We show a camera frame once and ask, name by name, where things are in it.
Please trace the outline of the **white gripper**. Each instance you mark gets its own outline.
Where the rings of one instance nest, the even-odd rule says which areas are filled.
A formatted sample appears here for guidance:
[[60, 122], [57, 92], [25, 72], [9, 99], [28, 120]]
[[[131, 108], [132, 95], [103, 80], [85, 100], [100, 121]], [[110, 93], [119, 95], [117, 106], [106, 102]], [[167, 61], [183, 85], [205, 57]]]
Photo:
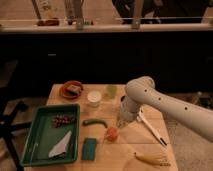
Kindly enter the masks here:
[[116, 126], [119, 129], [122, 129], [126, 127], [129, 123], [131, 123], [132, 121], [133, 121], [133, 118], [131, 116], [119, 114], [117, 116]]

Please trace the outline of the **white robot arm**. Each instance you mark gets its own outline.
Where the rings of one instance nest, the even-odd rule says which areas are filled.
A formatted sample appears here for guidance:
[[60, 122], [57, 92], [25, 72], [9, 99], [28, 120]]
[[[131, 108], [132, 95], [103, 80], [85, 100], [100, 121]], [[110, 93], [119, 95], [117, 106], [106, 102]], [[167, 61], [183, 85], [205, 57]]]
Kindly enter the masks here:
[[185, 127], [213, 142], [213, 110], [156, 91], [155, 82], [149, 76], [130, 80], [125, 85], [125, 97], [120, 104], [120, 118], [124, 122], [134, 121], [143, 104], [170, 115]]

